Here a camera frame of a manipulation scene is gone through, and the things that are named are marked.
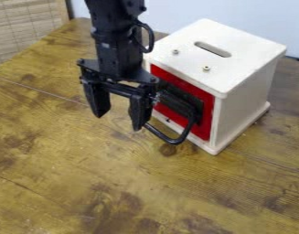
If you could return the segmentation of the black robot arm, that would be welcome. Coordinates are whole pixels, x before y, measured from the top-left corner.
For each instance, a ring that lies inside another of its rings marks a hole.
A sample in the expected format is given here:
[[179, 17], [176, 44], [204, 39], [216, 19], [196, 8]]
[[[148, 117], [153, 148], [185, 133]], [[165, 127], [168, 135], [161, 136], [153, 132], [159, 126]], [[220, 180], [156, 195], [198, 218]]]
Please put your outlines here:
[[80, 59], [80, 83], [92, 113], [103, 117], [111, 109], [109, 95], [129, 99], [129, 117], [137, 131], [149, 121], [155, 78], [143, 69], [143, 55], [153, 49], [141, 44], [141, 32], [151, 31], [137, 20], [144, 0], [84, 0], [92, 18], [91, 35], [96, 58]]

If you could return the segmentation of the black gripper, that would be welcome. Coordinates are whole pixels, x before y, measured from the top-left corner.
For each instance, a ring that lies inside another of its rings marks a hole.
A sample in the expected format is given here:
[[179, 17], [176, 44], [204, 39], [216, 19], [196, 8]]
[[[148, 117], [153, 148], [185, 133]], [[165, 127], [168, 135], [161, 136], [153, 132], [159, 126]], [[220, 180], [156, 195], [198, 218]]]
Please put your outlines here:
[[111, 108], [109, 94], [129, 99], [128, 114], [135, 131], [149, 121], [152, 98], [156, 94], [156, 79], [141, 67], [143, 54], [149, 53], [153, 44], [96, 43], [96, 59], [81, 58], [80, 83], [93, 115], [101, 118]]

